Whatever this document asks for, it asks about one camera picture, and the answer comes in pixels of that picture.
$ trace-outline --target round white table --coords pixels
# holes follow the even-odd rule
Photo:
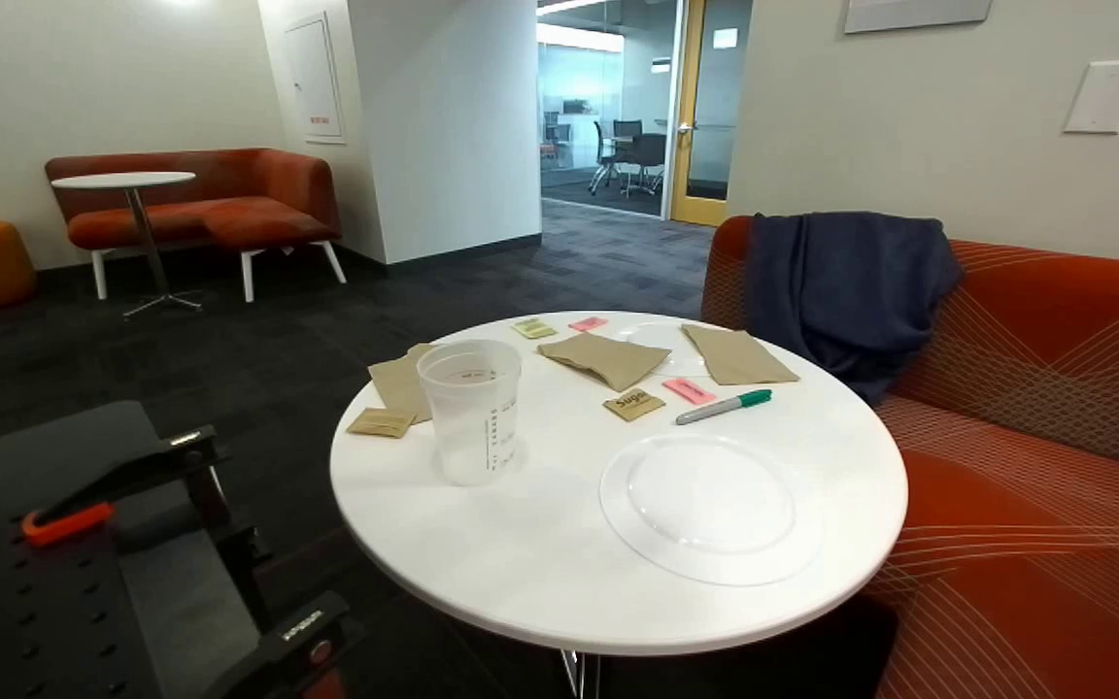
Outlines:
[[[622,423],[601,410],[618,394],[541,357],[541,344],[513,331],[521,318],[439,340],[513,344],[524,357],[518,432],[530,455],[488,487],[434,474],[431,423],[403,439],[351,437],[351,419],[382,403],[374,385],[354,395],[329,481],[354,536],[394,580],[449,619],[574,662],[778,639],[837,609],[882,569],[907,522],[907,467],[850,389],[771,345],[800,380],[774,385],[771,403],[677,428],[692,403],[663,380],[685,379],[720,401],[754,385],[720,389],[680,333],[685,318],[537,318],[558,331],[543,344],[558,344],[589,314],[601,340],[667,351],[636,385],[663,401],[659,411]],[[751,522],[763,513],[763,526],[739,527],[739,517],[720,517],[724,504]]]
[[[144,252],[146,252],[146,265],[153,265],[153,278],[154,278],[154,289],[159,289],[146,302],[129,307],[124,311],[129,318],[139,314],[139,311],[162,307],[162,302],[180,302],[180,307],[203,311],[203,302],[170,297],[162,252],[159,252],[159,240],[154,240],[154,232],[146,227],[146,212],[144,212],[144,197],[139,197],[139,191],[180,188],[180,184],[192,184],[192,180],[197,180],[197,177],[194,171],[97,171],[97,177],[71,177],[71,180],[56,180],[52,184],[57,191],[124,191],[132,221],[135,221],[135,232],[144,240]]]

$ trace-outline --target sofa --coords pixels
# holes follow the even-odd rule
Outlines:
[[[312,155],[273,148],[229,153],[119,153],[56,155],[48,180],[67,219],[67,236],[91,250],[95,292],[105,300],[105,256],[139,250],[124,191],[67,191],[56,180],[105,171],[194,171],[192,184],[139,191],[153,236],[170,244],[218,244],[241,256],[246,302],[254,292],[254,256],[263,250],[320,244],[338,283],[346,272],[335,252],[338,202],[329,169]]]
[[[747,324],[754,219],[705,318]],[[1119,261],[952,240],[960,289],[877,403],[908,470],[877,697],[1119,697]]]

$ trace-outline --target cup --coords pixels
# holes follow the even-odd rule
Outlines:
[[[447,481],[479,487],[513,470],[521,355],[504,344],[449,344],[416,363],[431,403],[434,467]]]

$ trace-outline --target table leg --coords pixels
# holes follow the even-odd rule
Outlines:
[[[601,697],[601,657],[585,653],[558,653],[572,699],[600,699]]]
[[[144,202],[139,202],[139,191],[135,191],[135,188],[129,188],[129,212],[132,212],[135,232],[144,236],[144,256],[146,256],[146,270],[153,270],[153,278],[154,278],[159,297],[146,300],[146,302],[139,302],[139,307],[129,307],[124,318],[144,314],[144,311],[162,307],[162,302],[203,311],[203,302],[184,300],[184,297],[170,297],[170,279],[167,279],[167,270],[162,270],[162,252],[159,252],[159,240],[154,240],[154,232],[153,232],[153,227],[146,227],[146,214],[144,214]]]

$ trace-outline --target marker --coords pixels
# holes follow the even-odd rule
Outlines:
[[[771,401],[771,389],[743,394],[743,395],[730,395],[730,401],[720,401],[720,403],[705,403],[694,411],[680,411],[677,423],[698,423],[698,419],[712,419],[712,415],[724,415],[724,411],[739,411],[739,410],[754,410],[754,403],[764,403],[764,401]]]

